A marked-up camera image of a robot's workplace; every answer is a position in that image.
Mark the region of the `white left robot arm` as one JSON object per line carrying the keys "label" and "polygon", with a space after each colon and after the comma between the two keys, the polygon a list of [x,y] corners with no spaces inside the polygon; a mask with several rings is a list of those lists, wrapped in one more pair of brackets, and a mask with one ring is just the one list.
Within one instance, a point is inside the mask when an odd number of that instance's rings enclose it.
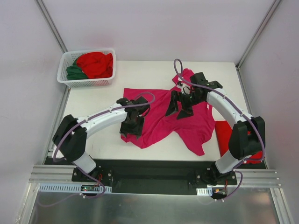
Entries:
{"label": "white left robot arm", "polygon": [[83,177],[93,182],[99,176],[94,159],[85,151],[89,137],[111,125],[120,123],[120,135],[141,137],[145,115],[150,110],[150,102],[140,96],[138,99],[118,99],[113,105],[94,114],[75,118],[67,115],[61,121],[53,136],[57,151],[53,154],[56,161],[57,152],[63,159],[83,170]]}

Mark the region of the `pink t shirt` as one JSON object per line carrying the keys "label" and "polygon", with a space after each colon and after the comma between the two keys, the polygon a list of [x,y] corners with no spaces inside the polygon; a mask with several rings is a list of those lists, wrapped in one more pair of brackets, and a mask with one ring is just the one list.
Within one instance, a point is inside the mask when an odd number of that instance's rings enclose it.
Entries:
{"label": "pink t shirt", "polygon": [[152,93],[156,99],[150,105],[150,112],[145,116],[142,136],[136,138],[128,135],[121,136],[121,139],[144,149],[176,132],[191,152],[203,156],[205,153],[202,145],[211,139],[215,127],[213,107],[207,102],[201,102],[192,107],[193,115],[188,118],[177,119],[176,114],[166,116],[173,90],[181,91],[176,86],[170,90],[125,88],[123,96],[128,99],[145,92]]}

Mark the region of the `white perforated plastic basket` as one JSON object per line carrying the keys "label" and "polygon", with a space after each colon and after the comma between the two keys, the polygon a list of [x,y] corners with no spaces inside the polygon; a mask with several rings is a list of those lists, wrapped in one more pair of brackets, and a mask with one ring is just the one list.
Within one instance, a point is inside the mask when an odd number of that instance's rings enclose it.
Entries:
{"label": "white perforated plastic basket", "polygon": [[[98,79],[84,79],[84,80],[67,80],[66,69],[69,66],[76,65],[76,59],[83,54],[90,52],[102,52],[105,55],[112,53],[113,59],[113,74],[110,78],[98,78]],[[65,52],[61,59],[57,72],[57,81],[67,85],[70,88],[73,87],[88,87],[88,86],[104,86],[112,83],[116,72],[116,53],[114,49],[90,49],[90,50],[76,50]]]}

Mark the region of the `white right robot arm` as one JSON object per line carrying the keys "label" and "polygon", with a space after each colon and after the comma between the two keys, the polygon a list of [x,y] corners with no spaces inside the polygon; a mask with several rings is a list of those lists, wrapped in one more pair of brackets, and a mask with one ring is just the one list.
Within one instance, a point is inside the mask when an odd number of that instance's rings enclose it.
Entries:
{"label": "white right robot arm", "polygon": [[218,159],[210,172],[210,180],[221,184],[227,173],[250,159],[251,156],[265,152],[265,121],[261,117],[253,117],[238,107],[226,94],[218,81],[209,82],[202,72],[190,77],[187,82],[189,92],[172,91],[166,116],[178,113],[177,119],[193,116],[193,106],[207,102],[215,108],[230,125],[232,132],[228,142],[228,151]]}

